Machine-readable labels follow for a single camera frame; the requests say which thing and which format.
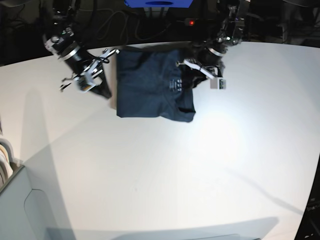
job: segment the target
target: white table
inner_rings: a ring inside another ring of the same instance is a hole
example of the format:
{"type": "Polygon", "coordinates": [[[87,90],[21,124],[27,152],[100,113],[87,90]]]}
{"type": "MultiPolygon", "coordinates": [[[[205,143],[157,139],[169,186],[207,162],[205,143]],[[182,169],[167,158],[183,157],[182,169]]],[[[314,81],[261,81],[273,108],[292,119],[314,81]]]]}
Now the white table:
{"type": "MultiPolygon", "coordinates": [[[[53,56],[0,68],[3,137],[59,231],[294,239],[320,152],[320,49],[244,42],[224,62],[227,89],[199,85],[189,124],[121,119],[102,97],[60,93],[71,72],[53,56]]],[[[105,70],[115,82],[115,62],[105,70]]]]}

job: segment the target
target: dark navy t-shirt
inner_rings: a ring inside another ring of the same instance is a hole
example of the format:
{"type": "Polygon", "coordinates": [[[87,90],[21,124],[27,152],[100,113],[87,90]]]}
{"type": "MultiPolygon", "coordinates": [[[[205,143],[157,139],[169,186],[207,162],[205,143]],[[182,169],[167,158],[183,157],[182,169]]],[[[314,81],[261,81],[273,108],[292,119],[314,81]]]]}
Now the dark navy t-shirt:
{"type": "Polygon", "coordinates": [[[117,55],[117,115],[121,118],[164,117],[191,122],[196,113],[192,89],[181,88],[177,61],[182,50],[122,50],[117,55]]]}

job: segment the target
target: dark background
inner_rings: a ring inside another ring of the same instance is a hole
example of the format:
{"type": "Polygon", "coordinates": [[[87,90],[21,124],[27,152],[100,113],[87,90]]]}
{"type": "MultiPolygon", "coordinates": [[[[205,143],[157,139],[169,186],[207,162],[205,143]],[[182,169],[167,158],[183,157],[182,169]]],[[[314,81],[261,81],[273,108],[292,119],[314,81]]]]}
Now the dark background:
{"type": "MultiPolygon", "coordinates": [[[[53,0],[32,0],[25,6],[13,8],[2,6],[0,8],[0,65],[50,55],[43,47],[42,33],[39,31],[37,21],[40,16],[39,6],[51,10],[52,2],[53,0]]],[[[210,0],[193,0],[189,8],[169,8],[163,18],[147,18],[143,8],[127,7],[124,0],[98,0],[97,8],[99,11],[94,18],[93,25],[89,30],[82,32],[81,30],[88,23],[93,9],[92,0],[82,0],[81,10],[76,15],[75,21],[79,32],[85,39],[89,39],[86,44],[88,49],[155,42],[203,41],[208,38],[208,27],[217,23],[216,8],[213,3],[214,1],[210,0]],[[125,11],[129,16],[127,26],[125,26],[124,15],[116,14],[111,20],[109,29],[107,26],[101,28],[112,14],[108,10],[101,9],[125,11]],[[188,18],[196,19],[194,26],[185,25],[184,21],[188,18]],[[121,36],[125,27],[127,32],[121,36]],[[101,40],[97,40],[95,37],[98,30],[100,30],[99,36],[107,33],[101,40]]],[[[263,25],[258,22],[257,25],[257,19],[251,19],[251,29],[262,37],[260,39],[251,37],[250,41],[281,43],[282,30],[277,24],[281,18],[282,5],[281,0],[251,1],[255,13],[263,18],[273,18],[273,20],[268,20],[268,23],[263,25]]]]}

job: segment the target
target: printed tag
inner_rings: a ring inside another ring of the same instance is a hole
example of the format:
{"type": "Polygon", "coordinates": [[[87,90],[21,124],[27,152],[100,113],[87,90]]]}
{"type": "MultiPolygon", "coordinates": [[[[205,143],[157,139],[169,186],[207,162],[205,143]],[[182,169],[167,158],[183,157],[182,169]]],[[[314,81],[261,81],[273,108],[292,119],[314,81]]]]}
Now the printed tag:
{"type": "Polygon", "coordinates": [[[170,91],[181,92],[182,91],[182,80],[181,79],[171,79],[169,85],[170,91]]]}

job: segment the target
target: black cable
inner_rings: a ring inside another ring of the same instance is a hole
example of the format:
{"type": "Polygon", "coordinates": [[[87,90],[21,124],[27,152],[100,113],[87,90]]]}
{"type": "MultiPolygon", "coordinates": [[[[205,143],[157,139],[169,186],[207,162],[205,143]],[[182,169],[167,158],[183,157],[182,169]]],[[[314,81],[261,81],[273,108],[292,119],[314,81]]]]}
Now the black cable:
{"type": "Polygon", "coordinates": [[[39,10],[39,18],[42,18],[42,6],[41,6],[41,0],[39,0],[39,5],[38,5],[38,10],[39,10]]]}
{"type": "Polygon", "coordinates": [[[138,36],[138,28],[139,28],[139,25],[140,25],[140,19],[138,19],[138,23],[136,25],[136,28],[135,28],[135,31],[134,31],[134,36],[136,39],[138,39],[139,41],[146,41],[146,40],[150,40],[150,39],[154,39],[160,35],[162,35],[164,32],[166,32],[168,30],[168,28],[171,26],[171,23],[169,23],[166,28],[164,30],[162,30],[161,32],[158,32],[157,34],[153,35],[153,36],[150,36],[150,37],[147,37],[147,38],[141,38],[138,36]]]}
{"type": "MultiPolygon", "coordinates": [[[[79,9],[79,11],[82,11],[82,12],[91,12],[93,10],[88,10],[88,9],[79,9]]],[[[129,42],[129,33],[128,33],[128,21],[129,21],[129,16],[126,12],[124,11],[113,11],[111,8],[101,8],[101,9],[97,9],[96,11],[110,11],[111,12],[111,15],[108,17],[108,19],[101,25],[101,27],[97,30],[96,34],[98,35],[97,36],[97,40],[98,41],[102,41],[104,40],[107,36],[108,36],[108,33],[109,33],[109,30],[110,30],[110,27],[111,27],[111,22],[112,22],[112,19],[113,17],[116,15],[116,14],[122,14],[123,17],[124,17],[124,26],[123,26],[123,29],[121,31],[121,34],[120,34],[120,38],[122,39],[123,38],[123,35],[124,33],[126,32],[126,41],[123,45],[127,45],[128,42],[129,42]],[[99,36],[100,35],[100,32],[103,30],[103,28],[107,25],[107,29],[105,30],[104,34],[99,36]]],[[[136,15],[138,16],[137,13],[135,12],[131,12],[131,14],[133,15],[136,15]]],[[[147,37],[147,38],[141,38],[139,37],[138,35],[138,30],[139,30],[139,26],[140,26],[140,23],[141,23],[141,20],[138,19],[138,23],[136,25],[136,28],[135,28],[135,31],[134,31],[134,37],[139,40],[139,41],[147,41],[147,40],[150,40],[150,39],[153,39],[153,38],[156,38],[160,35],[162,35],[164,32],[166,32],[168,30],[168,28],[172,25],[171,23],[169,23],[166,28],[164,30],[162,30],[161,32],[158,32],[157,34],[153,35],[153,36],[150,36],[150,37],[147,37]]]]}
{"type": "MultiPolygon", "coordinates": [[[[87,9],[79,9],[79,11],[81,12],[92,12],[92,10],[87,10],[87,9]]],[[[114,10],[112,10],[111,8],[101,8],[101,9],[97,9],[97,11],[110,11],[111,12],[111,15],[107,18],[106,21],[104,21],[104,23],[101,25],[101,27],[99,27],[99,29],[96,31],[95,34],[93,34],[91,36],[91,40],[96,36],[96,39],[98,41],[102,41],[104,40],[108,33],[109,33],[109,29],[111,27],[111,22],[112,22],[112,19],[113,17],[116,15],[116,14],[119,14],[121,13],[124,17],[124,26],[123,26],[123,29],[121,31],[121,34],[120,34],[120,38],[122,39],[123,36],[124,36],[124,33],[126,31],[126,40],[125,42],[123,43],[123,45],[127,45],[128,42],[129,42],[129,34],[128,34],[128,28],[127,28],[127,25],[128,25],[128,20],[129,20],[129,16],[126,15],[125,12],[123,11],[116,11],[114,12],[114,10]],[[103,30],[103,28],[107,25],[107,29],[105,30],[105,32],[103,33],[103,35],[101,35],[101,31],[103,30]]]]}
{"type": "Polygon", "coordinates": [[[128,44],[128,41],[129,41],[129,36],[128,36],[128,28],[127,28],[127,25],[128,25],[128,19],[129,17],[123,12],[123,11],[115,11],[111,14],[111,16],[100,26],[100,28],[97,30],[97,35],[99,35],[99,33],[101,32],[101,30],[106,26],[107,26],[107,29],[106,31],[104,32],[104,34],[102,36],[98,36],[96,39],[99,40],[99,41],[102,41],[104,40],[108,33],[109,33],[109,29],[110,29],[110,26],[111,26],[111,20],[113,19],[113,17],[116,15],[116,14],[122,14],[123,17],[124,17],[124,26],[123,26],[123,29],[121,31],[121,34],[120,34],[120,39],[122,39],[125,31],[127,32],[127,35],[126,35],[126,41],[123,45],[127,45],[128,44]]]}
{"type": "Polygon", "coordinates": [[[93,0],[93,7],[92,7],[92,13],[89,19],[89,22],[87,23],[86,27],[84,28],[85,30],[89,29],[94,22],[94,18],[97,14],[97,9],[98,9],[98,0],[93,0]]]}
{"type": "Polygon", "coordinates": [[[23,24],[25,24],[25,25],[31,24],[31,23],[27,23],[27,22],[26,22],[25,20],[23,20],[23,19],[12,19],[12,20],[8,21],[7,23],[8,23],[8,24],[11,24],[11,23],[14,23],[14,22],[23,23],[23,24]]]}
{"type": "Polygon", "coordinates": [[[108,59],[105,59],[105,58],[102,58],[102,57],[98,57],[98,56],[95,56],[95,55],[92,55],[90,52],[87,51],[87,53],[93,58],[93,59],[96,59],[98,60],[99,62],[101,63],[104,63],[104,64],[109,64],[110,61],[108,59]]]}
{"type": "MultiPolygon", "coordinates": [[[[317,24],[320,24],[320,20],[317,21],[317,22],[314,24],[314,26],[316,26],[317,24]]],[[[320,30],[320,26],[317,26],[314,30],[312,30],[312,31],[309,32],[309,33],[302,32],[302,30],[300,30],[299,32],[305,33],[306,35],[296,35],[296,36],[294,36],[294,37],[309,37],[309,36],[311,36],[312,34],[316,33],[318,30],[320,30]]],[[[289,27],[288,27],[285,31],[283,31],[282,35],[284,35],[284,34],[285,34],[286,32],[288,32],[288,31],[289,31],[289,27]]]]}
{"type": "Polygon", "coordinates": [[[17,13],[17,15],[15,16],[14,20],[17,20],[20,17],[21,12],[25,9],[26,5],[23,4],[21,10],[17,13]]]}

